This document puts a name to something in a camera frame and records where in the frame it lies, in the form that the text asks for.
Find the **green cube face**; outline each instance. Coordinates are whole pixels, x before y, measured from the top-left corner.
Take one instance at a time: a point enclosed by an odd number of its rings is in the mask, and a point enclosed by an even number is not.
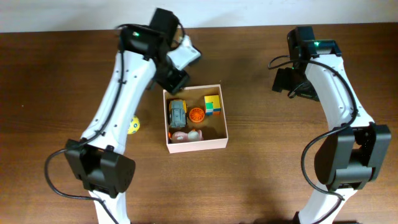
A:
[[[206,109],[213,109],[213,103],[206,103]]]

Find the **orange wheel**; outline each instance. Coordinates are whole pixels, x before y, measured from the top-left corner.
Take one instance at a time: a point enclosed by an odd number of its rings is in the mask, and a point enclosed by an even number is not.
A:
[[[200,108],[194,108],[189,112],[189,119],[194,123],[202,122],[205,119],[205,112]]]

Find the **box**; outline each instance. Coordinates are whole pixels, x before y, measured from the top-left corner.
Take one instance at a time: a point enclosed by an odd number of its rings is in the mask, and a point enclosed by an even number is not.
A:
[[[187,115],[192,108],[200,107],[205,110],[205,96],[219,95],[221,112],[218,115],[205,116],[201,123],[193,123],[189,118],[184,128],[171,128],[169,123],[169,103],[172,100],[185,100],[187,104]],[[221,85],[206,85],[186,87],[176,95],[171,95],[163,90],[164,104],[164,122],[166,145],[170,153],[190,152],[205,149],[225,148],[228,142],[228,132],[225,121],[223,95],[221,94]],[[173,134],[176,131],[189,132],[192,129],[201,130],[204,141],[171,143],[169,132]]]

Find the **pink toy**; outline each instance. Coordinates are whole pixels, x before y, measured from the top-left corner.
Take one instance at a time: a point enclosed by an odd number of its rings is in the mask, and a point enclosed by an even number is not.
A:
[[[172,143],[195,142],[203,141],[201,131],[192,130],[188,134],[182,131],[177,131],[171,137]]]

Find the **wooden table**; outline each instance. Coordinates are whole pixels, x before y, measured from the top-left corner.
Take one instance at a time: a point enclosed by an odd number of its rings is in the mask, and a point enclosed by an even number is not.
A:
[[[188,29],[203,59],[190,85],[220,83],[229,132],[226,149],[169,154],[162,90],[141,99],[140,130],[125,155],[137,164],[127,191],[133,222],[252,223],[291,219],[312,188],[300,170],[304,146],[327,130],[321,104],[271,91],[267,64],[287,54],[294,26]],[[366,111],[388,124],[393,140],[376,182],[337,220],[398,220],[398,24],[314,26],[335,39]],[[45,158],[78,139],[100,105],[114,65],[114,31],[0,34],[0,222],[96,223],[93,202],[63,198],[45,182]],[[308,172],[315,180],[313,157]],[[63,156],[50,176],[60,190],[88,195]]]

